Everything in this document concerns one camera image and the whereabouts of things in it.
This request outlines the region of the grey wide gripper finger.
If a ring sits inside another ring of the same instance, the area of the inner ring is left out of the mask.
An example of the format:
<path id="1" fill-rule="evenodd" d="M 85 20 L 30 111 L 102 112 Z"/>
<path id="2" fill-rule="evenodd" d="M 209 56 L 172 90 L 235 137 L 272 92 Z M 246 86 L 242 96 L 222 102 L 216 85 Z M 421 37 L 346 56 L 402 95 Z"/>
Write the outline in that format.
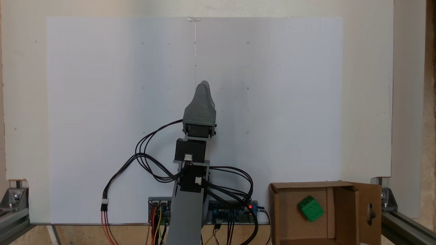
<path id="1" fill-rule="evenodd" d="M 196 87 L 194 96 L 190 104 L 185 108 L 183 117 L 201 116 L 206 117 L 204 114 L 205 109 L 205 86 L 202 81 Z"/>

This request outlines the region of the grey narrow gripper finger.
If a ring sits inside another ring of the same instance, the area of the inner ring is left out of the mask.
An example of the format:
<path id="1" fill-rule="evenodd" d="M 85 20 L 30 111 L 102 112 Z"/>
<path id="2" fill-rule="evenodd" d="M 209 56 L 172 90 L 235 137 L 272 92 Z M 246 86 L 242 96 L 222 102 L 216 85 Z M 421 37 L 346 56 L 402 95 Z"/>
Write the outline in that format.
<path id="1" fill-rule="evenodd" d="M 205 109 L 204 114 L 206 118 L 216 118 L 215 103 L 212 99 L 210 85 L 207 81 L 204 81 L 205 86 Z"/>

